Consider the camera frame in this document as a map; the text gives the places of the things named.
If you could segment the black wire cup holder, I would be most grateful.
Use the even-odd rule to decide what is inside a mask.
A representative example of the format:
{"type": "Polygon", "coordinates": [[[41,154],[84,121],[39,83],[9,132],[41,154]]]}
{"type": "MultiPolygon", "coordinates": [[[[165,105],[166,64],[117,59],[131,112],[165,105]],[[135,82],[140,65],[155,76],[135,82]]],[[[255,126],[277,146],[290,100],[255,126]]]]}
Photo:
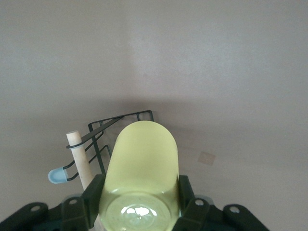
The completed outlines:
{"type": "MultiPolygon", "coordinates": [[[[107,144],[99,147],[98,142],[106,129],[125,118],[131,117],[136,121],[145,120],[146,118],[151,121],[154,120],[151,110],[139,111],[91,122],[88,125],[89,132],[84,136],[81,136],[78,131],[67,133],[67,148],[71,151],[74,160],[64,167],[50,171],[48,174],[50,182],[71,182],[76,177],[80,177],[85,191],[96,175],[105,175],[106,170],[101,154],[105,150],[110,154],[111,150],[107,144]]],[[[99,216],[95,220],[94,227],[89,231],[106,231],[99,216]]]]}

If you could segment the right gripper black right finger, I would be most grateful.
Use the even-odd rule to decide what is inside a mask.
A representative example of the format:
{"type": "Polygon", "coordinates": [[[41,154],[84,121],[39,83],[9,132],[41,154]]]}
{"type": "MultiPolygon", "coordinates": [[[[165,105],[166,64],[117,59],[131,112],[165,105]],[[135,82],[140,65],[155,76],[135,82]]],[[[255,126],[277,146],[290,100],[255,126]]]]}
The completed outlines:
{"type": "Polygon", "coordinates": [[[173,231],[269,231],[245,206],[229,204],[223,210],[196,197],[188,176],[179,176],[181,217],[173,231]]]}

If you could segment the yellow plastic cup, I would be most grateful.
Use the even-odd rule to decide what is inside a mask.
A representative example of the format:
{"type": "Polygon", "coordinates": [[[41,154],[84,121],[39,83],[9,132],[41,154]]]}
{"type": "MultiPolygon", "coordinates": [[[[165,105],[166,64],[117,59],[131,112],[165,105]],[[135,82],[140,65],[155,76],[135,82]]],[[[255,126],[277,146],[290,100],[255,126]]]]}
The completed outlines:
{"type": "Polygon", "coordinates": [[[100,200],[106,231],[172,231],[180,216],[178,149],[172,134],[138,121],[118,135],[100,200]]]}

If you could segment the small brown tape square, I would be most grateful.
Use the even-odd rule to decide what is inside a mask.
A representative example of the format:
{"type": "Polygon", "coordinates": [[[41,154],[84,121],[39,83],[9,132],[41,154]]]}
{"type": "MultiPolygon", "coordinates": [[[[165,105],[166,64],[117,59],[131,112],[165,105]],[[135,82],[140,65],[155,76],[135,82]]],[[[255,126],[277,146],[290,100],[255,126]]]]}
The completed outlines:
{"type": "Polygon", "coordinates": [[[201,152],[198,157],[198,162],[204,165],[212,166],[216,156],[207,152],[201,152]]]}

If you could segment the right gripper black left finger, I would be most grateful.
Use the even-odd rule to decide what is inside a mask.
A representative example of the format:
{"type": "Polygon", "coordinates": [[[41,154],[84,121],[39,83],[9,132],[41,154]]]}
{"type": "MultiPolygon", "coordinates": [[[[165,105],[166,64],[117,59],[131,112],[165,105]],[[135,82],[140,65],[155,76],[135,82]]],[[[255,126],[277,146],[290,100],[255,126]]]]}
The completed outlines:
{"type": "Polygon", "coordinates": [[[49,209],[29,203],[0,222],[0,231],[89,231],[99,213],[105,175],[98,174],[81,196],[71,196],[49,209]]]}

